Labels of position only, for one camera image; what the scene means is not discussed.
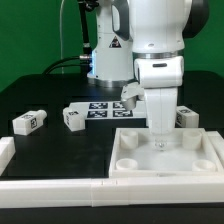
white cylinder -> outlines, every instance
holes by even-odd
[[[184,149],[197,150],[201,148],[202,134],[200,131],[188,130],[183,132],[182,145]]]
[[[47,113],[45,110],[38,110],[37,111],[40,114],[41,119],[45,119],[47,117]]]
[[[134,159],[120,159],[116,162],[116,168],[118,170],[137,170],[138,163]]]
[[[138,132],[129,130],[122,131],[120,144],[122,149],[136,149],[138,147]]]
[[[192,164],[192,171],[216,171],[216,165],[209,160],[197,160]]]

white block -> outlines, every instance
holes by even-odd
[[[43,120],[47,117],[44,110],[29,111],[14,119],[13,129],[17,135],[29,135],[43,125]]]
[[[176,124],[182,128],[198,128],[199,114],[185,106],[177,107]]]
[[[85,129],[85,117],[76,110],[65,108],[63,110],[64,123],[71,131],[80,131]]]
[[[15,154],[13,137],[5,137],[0,140],[0,176]]]

black cable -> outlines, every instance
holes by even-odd
[[[45,75],[49,75],[53,70],[57,69],[57,68],[65,68],[65,67],[81,67],[81,66],[88,66],[89,64],[68,64],[68,65],[58,65],[55,66],[53,68],[51,68],[47,73],[45,73]]]
[[[48,74],[49,71],[51,71],[52,68],[54,68],[55,66],[57,65],[60,65],[64,62],[67,62],[67,61],[73,61],[73,60],[78,60],[79,59],[79,56],[73,56],[73,57],[68,57],[68,58],[64,58],[64,59],[61,59],[61,60],[58,60],[56,62],[54,62],[53,64],[51,64],[50,66],[48,66],[44,71],[43,71],[43,75],[45,74]]]
[[[83,39],[83,53],[84,54],[91,54],[92,48],[90,47],[89,42],[89,32],[86,20],[86,6],[85,2],[78,1],[79,5],[79,12],[80,12],[80,19],[81,19],[81,27],[82,27],[82,39]]]

circular hole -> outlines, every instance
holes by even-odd
[[[209,160],[197,160],[192,165],[193,171],[215,171],[216,165]]]
[[[137,132],[136,131],[122,131],[121,135],[125,137],[134,137],[137,135]]]
[[[184,136],[190,138],[198,138],[201,136],[201,133],[199,131],[185,131]]]
[[[118,170],[137,170],[138,163],[134,159],[120,159],[116,162]]]

blue light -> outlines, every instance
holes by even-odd
[[[95,75],[95,51],[92,51],[92,75]]]

